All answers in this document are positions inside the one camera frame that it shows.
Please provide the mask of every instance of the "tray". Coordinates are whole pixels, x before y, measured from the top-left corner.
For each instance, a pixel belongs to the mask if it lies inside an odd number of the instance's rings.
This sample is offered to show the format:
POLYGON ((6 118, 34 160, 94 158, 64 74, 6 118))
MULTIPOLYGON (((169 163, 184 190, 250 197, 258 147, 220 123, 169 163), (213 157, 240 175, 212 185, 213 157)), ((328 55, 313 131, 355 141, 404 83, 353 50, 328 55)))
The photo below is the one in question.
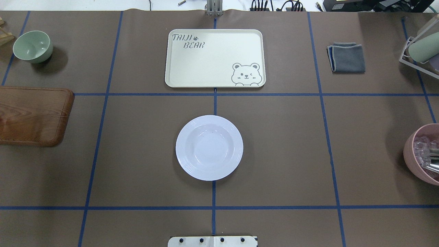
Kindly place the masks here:
POLYGON ((57 145, 73 100, 68 89, 0 87, 0 144, 57 145))
POLYGON ((262 34, 255 29, 175 29, 169 33, 165 82, 170 87, 261 87, 262 34))

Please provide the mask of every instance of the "small ceramic bowl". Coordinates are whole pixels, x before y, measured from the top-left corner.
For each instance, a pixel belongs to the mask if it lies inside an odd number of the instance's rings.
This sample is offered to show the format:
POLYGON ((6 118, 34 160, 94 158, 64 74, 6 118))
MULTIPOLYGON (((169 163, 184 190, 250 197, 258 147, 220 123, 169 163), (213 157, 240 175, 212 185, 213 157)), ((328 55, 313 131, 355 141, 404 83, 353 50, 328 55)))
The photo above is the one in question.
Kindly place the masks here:
POLYGON ((40 63, 52 55, 53 44, 47 33, 30 31, 21 35, 12 48, 14 55, 26 62, 40 63))
POLYGON ((422 126, 415 131, 407 140, 404 146, 404 160, 410 171, 421 180, 432 185, 439 185, 439 181, 430 177, 424 169, 418 164, 413 151, 413 142, 415 137, 427 136, 431 140, 439 140, 439 123, 431 123, 422 126))

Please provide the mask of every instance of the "white label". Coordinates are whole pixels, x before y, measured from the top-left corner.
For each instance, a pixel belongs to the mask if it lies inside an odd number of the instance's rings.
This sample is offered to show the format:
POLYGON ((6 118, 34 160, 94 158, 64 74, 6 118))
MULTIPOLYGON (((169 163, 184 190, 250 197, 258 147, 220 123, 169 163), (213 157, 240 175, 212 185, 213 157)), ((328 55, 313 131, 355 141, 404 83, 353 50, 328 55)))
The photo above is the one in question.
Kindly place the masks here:
POLYGON ((344 5, 345 4, 334 4, 334 6, 332 6, 332 10, 342 9, 344 5))

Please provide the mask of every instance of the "wooden tray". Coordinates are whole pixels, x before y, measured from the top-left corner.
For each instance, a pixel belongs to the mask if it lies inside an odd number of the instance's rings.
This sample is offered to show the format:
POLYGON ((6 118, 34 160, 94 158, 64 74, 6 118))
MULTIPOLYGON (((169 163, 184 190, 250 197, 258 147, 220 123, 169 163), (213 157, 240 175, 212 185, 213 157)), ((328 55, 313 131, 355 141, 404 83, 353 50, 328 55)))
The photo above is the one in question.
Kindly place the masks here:
POLYGON ((0 144, 59 144, 74 97, 62 88, 0 87, 0 144))

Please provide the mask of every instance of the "blue-gray towel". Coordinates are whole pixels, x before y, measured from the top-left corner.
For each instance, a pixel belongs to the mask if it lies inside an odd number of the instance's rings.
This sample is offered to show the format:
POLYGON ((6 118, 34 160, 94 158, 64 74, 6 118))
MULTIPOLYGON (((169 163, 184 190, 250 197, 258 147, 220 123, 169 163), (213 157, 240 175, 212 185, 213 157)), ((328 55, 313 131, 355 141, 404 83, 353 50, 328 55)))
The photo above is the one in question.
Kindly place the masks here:
POLYGON ((329 62, 333 72, 364 73, 363 47, 354 42, 336 43, 327 47, 329 62))

